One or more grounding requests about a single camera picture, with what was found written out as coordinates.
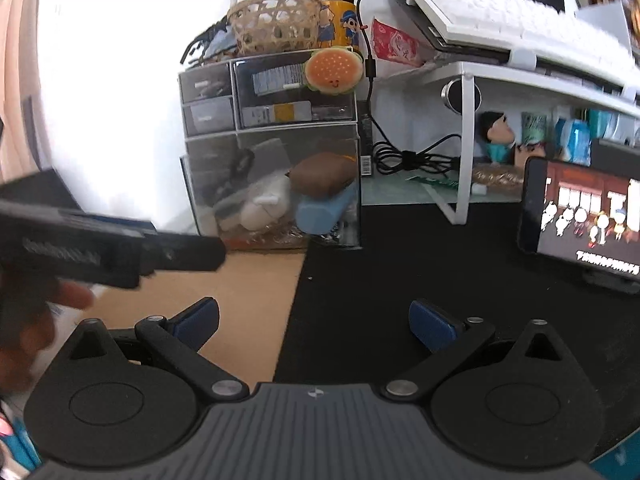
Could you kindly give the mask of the person's left hand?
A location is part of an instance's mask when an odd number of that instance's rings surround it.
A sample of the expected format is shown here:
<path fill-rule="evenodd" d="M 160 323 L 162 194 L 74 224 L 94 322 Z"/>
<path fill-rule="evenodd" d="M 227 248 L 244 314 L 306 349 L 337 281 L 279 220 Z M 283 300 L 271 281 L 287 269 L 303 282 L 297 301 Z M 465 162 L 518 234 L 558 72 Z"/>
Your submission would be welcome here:
<path fill-rule="evenodd" d="M 51 275 L 1 271 L 1 394 L 27 391 L 38 353 L 55 340 L 49 304 L 88 309 L 94 295 L 83 284 Z"/>

